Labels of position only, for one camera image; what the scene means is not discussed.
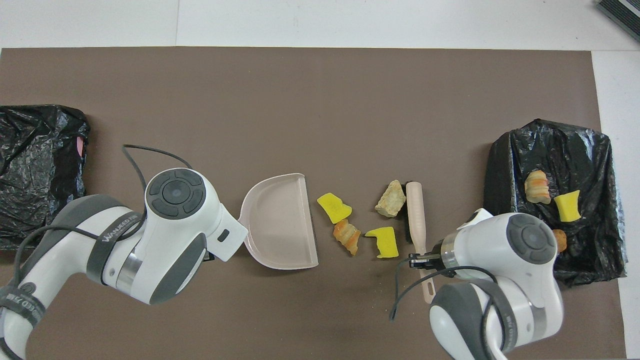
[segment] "bread piece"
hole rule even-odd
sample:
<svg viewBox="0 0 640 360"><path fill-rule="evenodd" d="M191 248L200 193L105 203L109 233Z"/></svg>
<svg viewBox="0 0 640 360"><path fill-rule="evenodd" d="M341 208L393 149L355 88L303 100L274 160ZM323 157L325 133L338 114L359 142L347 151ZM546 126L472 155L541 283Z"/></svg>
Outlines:
<svg viewBox="0 0 640 360"><path fill-rule="evenodd" d="M542 170L531 172L524 182L524 192L527 201L532 203L541 202L543 204L551 203L549 195L549 181L547 175Z"/></svg>
<svg viewBox="0 0 640 360"><path fill-rule="evenodd" d="M333 237L338 240L352 256L358 251L358 238L360 237L360 230L355 226L349 224L349 220L342 219L333 227Z"/></svg>
<svg viewBox="0 0 640 360"><path fill-rule="evenodd" d="M385 190L385 193L382 194L375 209L381 215L392 218L398 215L398 211L400 211L405 202L406 196L404 196L400 182L393 180Z"/></svg>
<svg viewBox="0 0 640 360"><path fill-rule="evenodd" d="M562 230L553 230L556 242L558 243L558 252L566 250L566 233Z"/></svg>

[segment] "sponge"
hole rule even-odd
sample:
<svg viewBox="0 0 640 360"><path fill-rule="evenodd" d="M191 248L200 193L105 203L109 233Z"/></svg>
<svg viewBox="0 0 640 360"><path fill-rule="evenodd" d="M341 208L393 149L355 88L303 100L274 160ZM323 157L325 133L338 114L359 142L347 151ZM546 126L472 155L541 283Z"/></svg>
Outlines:
<svg viewBox="0 0 640 360"><path fill-rule="evenodd" d="M390 226L379 227L377 229L373 229L371 231L367 231L364 236L377 238L376 246L380 251L380 255L378 255L378 259L382 258L397 258L398 257L398 247L396 245L396 233L394 232L394 228Z"/></svg>
<svg viewBox="0 0 640 360"><path fill-rule="evenodd" d="M581 217L578 212L578 196L580 196L580 190L554 197L554 201L558 205L558 212L560 212L560 221L572 222Z"/></svg>
<svg viewBox="0 0 640 360"><path fill-rule="evenodd" d="M326 193L316 201L322 206L324 212L329 215L332 224L337 224L340 220L351 215L351 206L343 203L342 199L332 193Z"/></svg>

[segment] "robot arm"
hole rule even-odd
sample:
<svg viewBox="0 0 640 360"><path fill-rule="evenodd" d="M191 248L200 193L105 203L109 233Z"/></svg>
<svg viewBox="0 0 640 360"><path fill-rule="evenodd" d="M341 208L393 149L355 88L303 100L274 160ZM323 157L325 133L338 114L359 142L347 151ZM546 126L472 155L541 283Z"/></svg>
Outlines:
<svg viewBox="0 0 640 360"><path fill-rule="evenodd" d="M440 288L429 310L431 328L455 359L504 359L504 353L554 335L563 319L553 277L556 240L549 227L528 214L491 216L480 209L455 233L410 266L456 270L467 282Z"/></svg>
<svg viewBox="0 0 640 360"><path fill-rule="evenodd" d="M146 304L166 301L184 289L203 257L228 260L247 230L218 199L213 186L186 168L156 175L145 191L147 219L107 195L70 202L52 222L98 234L45 233L19 272L3 288L0 304L0 359L24 359L33 327L65 281L78 272ZM121 235L126 239L117 241Z"/></svg>

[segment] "plastic bag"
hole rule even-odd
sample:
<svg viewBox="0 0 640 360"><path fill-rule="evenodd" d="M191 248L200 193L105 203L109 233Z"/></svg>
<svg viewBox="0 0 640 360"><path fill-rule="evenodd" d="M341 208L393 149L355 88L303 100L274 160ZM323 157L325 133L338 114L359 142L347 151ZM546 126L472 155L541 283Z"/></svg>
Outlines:
<svg viewBox="0 0 640 360"><path fill-rule="evenodd" d="M0 106L0 250L15 250L84 196L89 123L59 105ZM28 249L37 246L34 241Z"/></svg>
<svg viewBox="0 0 640 360"><path fill-rule="evenodd" d="M582 217L561 222L554 201L528 202L524 183L542 170L551 198L580 190ZM624 216L616 188L609 137L585 127L536 119L493 143L484 180L484 208L490 213L534 215L567 235L554 276L567 286L625 276Z"/></svg>

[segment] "robot control button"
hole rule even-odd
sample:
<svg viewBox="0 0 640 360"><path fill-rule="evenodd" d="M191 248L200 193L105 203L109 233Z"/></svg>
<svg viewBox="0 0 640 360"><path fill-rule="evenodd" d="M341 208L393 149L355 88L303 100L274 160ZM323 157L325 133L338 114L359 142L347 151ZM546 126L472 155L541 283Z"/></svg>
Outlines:
<svg viewBox="0 0 640 360"><path fill-rule="evenodd" d="M533 260L537 264L540 264L540 263L544 264L549 262L551 259L553 259L555 254L556 252L554 252L552 248L546 248L543 251L532 252L529 257L531 258L531 260Z"/></svg>
<svg viewBox="0 0 640 360"><path fill-rule="evenodd" d="M160 214L164 214L168 217L176 217L178 216L178 208L174 206L166 205L160 199L153 200L151 202L151 206L154 210L156 210Z"/></svg>
<svg viewBox="0 0 640 360"><path fill-rule="evenodd" d="M535 224L533 220L534 219L530 216L527 216L525 214L518 214L510 217L509 223L517 227L525 227L527 225Z"/></svg>
<svg viewBox="0 0 640 360"><path fill-rule="evenodd" d="M522 229L522 240L529 248L535 250L547 246L545 233L539 227L527 226Z"/></svg>
<svg viewBox="0 0 640 360"><path fill-rule="evenodd" d="M170 181L162 190L162 196L165 201L173 205L182 204L187 201L189 195L191 195L189 185L181 180Z"/></svg>
<svg viewBox="0 0 640 360"><path fill-rule="evenodd" d="M190 170L178 169L175 171L175 176L181 179L185 179L189 182L189 184L193 186L202 184L202 179L200 178L200 176Z"/></svg>
<svg viewBox="0 0 640 360"><path fill-rule="evenodd" d="M190 213L195 209L197 209L202 203L202 198L203 198L202 190L195 190L193 192L193 196L191 197L191 200L189 200L185 205L182 206L182 208L184 209L184 212Z"/></svg>
<svg viewBox="0 0 640 360"><path fill-rule="evenodd" d="M160 188L162 185L169 180L173 176L173 171L165 171L158 176L149 184L149 195L157 195L160 193Z"/></svg>
<svg viewBox="0 0 640 360"><path fill-rule="evenodd" d="M222 233L220 233L220 235L218 236L218 241L223 242L227 239L227 236L229 236L229 230L228 229L224 229L222 230Z"/></svg>
<svg viewBox="0 0 640 360"><path fill-rule="evenodd" d="M511 244L511 247L513 247L513 250L516 250L519 255L524 255L527 253L529 248L524 243L524 241L517 240L522 238L522 229L519 229L517 227L510 227L508 229L507 235L509 243Z"/></svg>

